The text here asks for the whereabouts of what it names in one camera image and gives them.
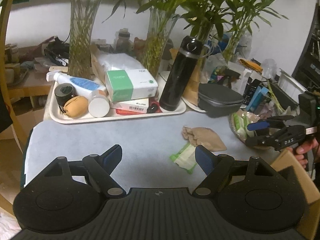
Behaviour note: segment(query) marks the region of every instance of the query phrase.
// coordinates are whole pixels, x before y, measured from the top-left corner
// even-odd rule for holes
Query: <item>white spray bottle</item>
[[[63,84],[63,83],[72,84],[76,89],[77,95],[83,96],[86,98],[88,98],[90,93],[94,90],[99,89],[104,92],[107,91],[107,88],[105,86],[101,86],[89,79],[69,76],[67,74],[60,72],[60,70],[48,72],[46,79],[47,81],[55,80],[56,82],[58,82],[58,84]]]

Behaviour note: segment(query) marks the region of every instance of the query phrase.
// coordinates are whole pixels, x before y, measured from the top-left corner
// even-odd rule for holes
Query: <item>barcode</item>
[[[143,110],[143,108],[134,107],[134,106],[129,106],[129,109],[138,110],[138,111],[142,111]]]

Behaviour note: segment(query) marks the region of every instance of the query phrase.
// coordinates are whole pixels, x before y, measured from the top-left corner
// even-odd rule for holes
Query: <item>black thermos bottle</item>
[[[196,67],[202,48],[202,42],[193,37],[186,36],[182,40],[159,100],[159,104],[163,109],[167,111],[177,109],[191,74]]]

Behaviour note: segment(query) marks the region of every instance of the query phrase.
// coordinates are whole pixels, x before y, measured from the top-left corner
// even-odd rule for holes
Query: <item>white table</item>
[[[228,148],[223,153],[236,160],[259,155],[270,163],[278,156],[272,149],[247,148],[231,131],[227,117],[213,119],[197,112],[73,125],[44,121],[34,128],[26,151],[25,183],[58,156],[65,156],[69,161],[82,160],[89,154],[101,155],[119,144],[123,158],[111,177],[126,192],[130,187],[189,187],[192,191],[205,178],[204,172],[197,165],[190,175],[169,159],[187,142],[181,134],[184,125],[208,127],[217,132]]]

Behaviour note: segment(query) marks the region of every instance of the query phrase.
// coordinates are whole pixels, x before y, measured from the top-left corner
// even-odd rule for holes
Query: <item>human hand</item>
[[[294,154],[296,159],[299,161],[299,163],[303,166],[303,168],[306,168],[306,165],[308,164],[308,160],[304,158],[304,154],[310,151],[313,148],[317,148],[319,143],[315,138],[312,140],[305,141],[303,144],[301,144],[296,150],[292,149],[291,147],[288,147],[287,149]]]

